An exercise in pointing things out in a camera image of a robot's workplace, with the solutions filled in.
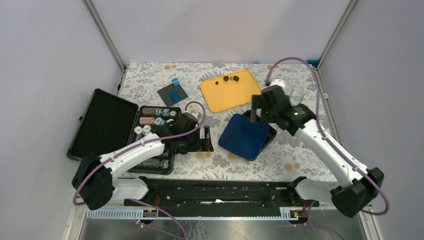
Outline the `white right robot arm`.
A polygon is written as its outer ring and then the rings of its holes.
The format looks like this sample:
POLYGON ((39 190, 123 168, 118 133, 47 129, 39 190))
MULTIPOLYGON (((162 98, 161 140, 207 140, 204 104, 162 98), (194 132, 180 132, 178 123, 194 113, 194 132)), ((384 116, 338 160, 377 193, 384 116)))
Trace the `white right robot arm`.
POLYGON ((344 216, 352 218, 377 197, 384 173, 369 168, 348 153, 321 128, 318 116, 304 104, 292 105, 282 87, 271 85, 260 95, 253 95, 251 120, 261 110, 262 123, 277 124, 300 140, 330 170, 335 182, 298 177, 287 191, 287 201, 293 206, 305 200, 333 204, 344 216))

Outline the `blue tin lid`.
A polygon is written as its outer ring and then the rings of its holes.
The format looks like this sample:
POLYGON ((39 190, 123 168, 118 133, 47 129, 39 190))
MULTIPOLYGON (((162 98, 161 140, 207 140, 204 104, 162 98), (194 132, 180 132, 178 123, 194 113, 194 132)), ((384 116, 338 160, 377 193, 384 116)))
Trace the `blue tin lid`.
POLYGON ((234 114, 222 132, 218 145, 245 160, 254 161, 266 142, 269 127, 252 122, 247 116, 234 114))

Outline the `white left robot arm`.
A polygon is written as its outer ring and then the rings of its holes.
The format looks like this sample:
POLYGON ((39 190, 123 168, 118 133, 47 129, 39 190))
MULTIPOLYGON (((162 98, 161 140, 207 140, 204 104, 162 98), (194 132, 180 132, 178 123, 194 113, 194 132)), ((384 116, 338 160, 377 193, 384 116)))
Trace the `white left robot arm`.
POLYGON ((146 136, 125 147, 102 155, 87 154, 71 181, 73 205, 97 210, 110 201, 126 199, 138 200, 144 206, 152 204, 154 190, 141 179, 123 179, 121 175, 164 152, 192 146, 204 121, 185 112, 171 123, 152 126, 146 136))

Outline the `clear plastic tongs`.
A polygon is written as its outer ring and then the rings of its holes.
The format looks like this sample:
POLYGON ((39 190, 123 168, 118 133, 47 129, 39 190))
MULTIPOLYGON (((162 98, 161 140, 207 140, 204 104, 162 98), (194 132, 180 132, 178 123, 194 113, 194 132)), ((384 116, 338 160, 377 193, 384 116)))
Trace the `clear plastic tongs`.
POLYGON ((307 93, 302 88, 293 88, 289 94, 289 100, 292 105, 301 104, 307 93))

